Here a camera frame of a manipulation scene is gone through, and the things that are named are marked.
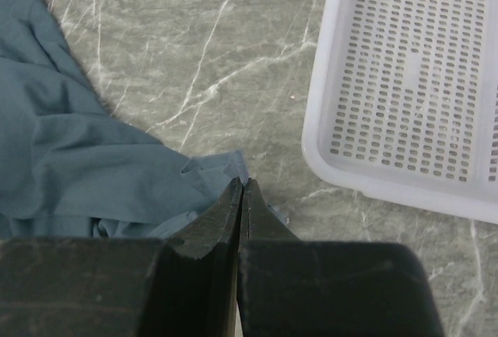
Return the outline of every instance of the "gray marble surface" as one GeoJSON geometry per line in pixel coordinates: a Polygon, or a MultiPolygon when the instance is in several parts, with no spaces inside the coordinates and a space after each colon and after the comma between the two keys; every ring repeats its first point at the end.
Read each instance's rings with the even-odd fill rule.
{"type": "Polygon", "coordinates": [[[498,226],[320,181],[300,150],[324,0],[47,0],[113,115],[188,155],[242,148],[310,240],[387,240],[422,259],[449,336],[498,335],[498,226]]]}

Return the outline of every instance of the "blue cloth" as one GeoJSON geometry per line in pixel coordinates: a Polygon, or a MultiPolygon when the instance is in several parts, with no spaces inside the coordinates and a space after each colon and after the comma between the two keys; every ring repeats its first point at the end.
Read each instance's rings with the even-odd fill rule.
{"type": "Polygon", "coordinates": [[[240,152],[189,159],[111,118],[43,0],[0,0],[0,238],[167,237],[240,152]]]}

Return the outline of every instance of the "perforated basket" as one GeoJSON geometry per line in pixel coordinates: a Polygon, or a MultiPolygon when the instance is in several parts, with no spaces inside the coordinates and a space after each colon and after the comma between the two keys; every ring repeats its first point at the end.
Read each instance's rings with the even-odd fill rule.
{"type": "Polygon", "coordinates": [[[497,0],[327,0],[303,129],[324,180],[498,223],[497,0]]]}

